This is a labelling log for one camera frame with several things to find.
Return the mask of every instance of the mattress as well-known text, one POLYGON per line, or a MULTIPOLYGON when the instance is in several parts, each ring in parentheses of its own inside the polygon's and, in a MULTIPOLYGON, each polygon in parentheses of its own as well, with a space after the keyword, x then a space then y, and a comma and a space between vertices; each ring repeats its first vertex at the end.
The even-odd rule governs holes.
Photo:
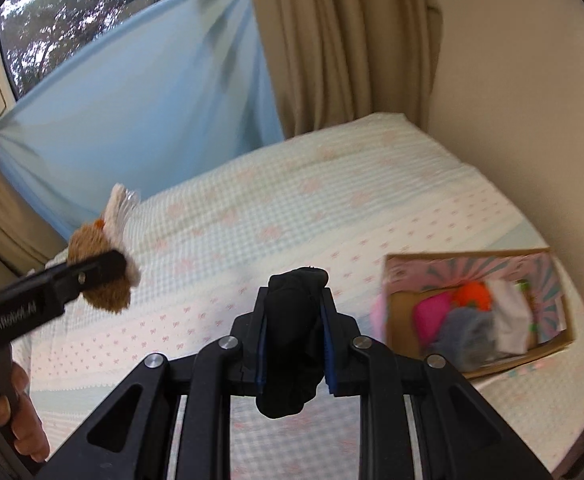
MULTIPOLYGON (((153 196, 125 238, 143 272, 129 310, 79 299, 15 345, 53 449, 146 354, 177 358, 229 333, 272 274, 323 267, 338 310, 370 333, 386 253, 545 246, 475 168, 395 114, 262 148, 153 196)), ((584 427, 584 307, 560 272, 576 341, 478 385, 549 469, 584 427)), ((267 420, 233 398, 231 417, 232 478, 358 478, 358 399, 322 385, 299 415, 267 420)))

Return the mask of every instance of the tree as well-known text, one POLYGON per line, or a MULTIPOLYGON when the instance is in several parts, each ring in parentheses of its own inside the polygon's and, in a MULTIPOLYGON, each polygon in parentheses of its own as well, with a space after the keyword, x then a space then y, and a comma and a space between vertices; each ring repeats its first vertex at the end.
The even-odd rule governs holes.
POLYGON ((82 46, 159 0, 7 0, 0 19, 19 96, 82 46))

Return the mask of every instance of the bed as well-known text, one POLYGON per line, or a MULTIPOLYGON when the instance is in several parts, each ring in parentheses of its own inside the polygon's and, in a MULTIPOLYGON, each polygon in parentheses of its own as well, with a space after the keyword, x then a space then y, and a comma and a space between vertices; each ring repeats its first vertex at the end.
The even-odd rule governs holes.
MULTIPOLYGON (((15 345, 53 449, 144 355, 177 358, 227 334, 271 274, 323 267, 337 308, 370 333, 384 254, 545 245, 475 168, 396 114, 237 158, 141 203, 125 236, 143 271, 128 311, 79 299, 15 345)), ((560 272, 576 341, 477 384, 550 470, 584 427, 584 307, 560 272)), ((231 431, 235 479, 358 478, 358 399, 323 386, 282 420, 233 399, 231 431)))

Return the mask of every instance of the wall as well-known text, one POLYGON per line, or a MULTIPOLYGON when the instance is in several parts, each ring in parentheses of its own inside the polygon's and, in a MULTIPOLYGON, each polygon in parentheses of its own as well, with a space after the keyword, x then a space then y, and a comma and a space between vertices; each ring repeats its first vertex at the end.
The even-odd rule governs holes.
POLYGON ((429 133, 530 218, 584 297, 584 3, 439 2, 429 133))

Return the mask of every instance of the orange toy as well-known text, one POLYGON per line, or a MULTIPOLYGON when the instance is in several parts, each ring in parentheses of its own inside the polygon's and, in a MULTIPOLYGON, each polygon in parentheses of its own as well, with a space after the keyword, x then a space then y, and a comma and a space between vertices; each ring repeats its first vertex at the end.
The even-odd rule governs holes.
POLYGON ((471 306, 487 312, 492 305, 492 298, 482 282, 469 282, 460 286, 452 295, 452 303, 457 306, 471 306))

